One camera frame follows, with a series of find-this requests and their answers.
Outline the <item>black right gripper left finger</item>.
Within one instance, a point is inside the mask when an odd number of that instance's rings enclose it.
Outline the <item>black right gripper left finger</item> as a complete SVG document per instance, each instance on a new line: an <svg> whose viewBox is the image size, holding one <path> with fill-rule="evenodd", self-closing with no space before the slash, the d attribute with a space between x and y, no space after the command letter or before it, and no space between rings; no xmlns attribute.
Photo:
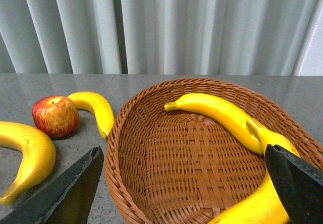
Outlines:
<svg viewBox="0 0 323 224"><path fill-rule="evenodd" d="M101 147L92 148L1 223L87 223L103 162Z"/></svg>

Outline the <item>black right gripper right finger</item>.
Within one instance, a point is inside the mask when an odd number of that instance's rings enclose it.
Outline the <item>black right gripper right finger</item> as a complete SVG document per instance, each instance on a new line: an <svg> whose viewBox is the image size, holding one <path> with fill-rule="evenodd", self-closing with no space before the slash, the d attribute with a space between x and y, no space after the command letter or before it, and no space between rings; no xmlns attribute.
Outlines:
<svg viewBox="0 0 323 224"><path fill-rule="evenodd" d="M265 164L292 223L322 223L322 171L290 150L268 145Z"/></svg>

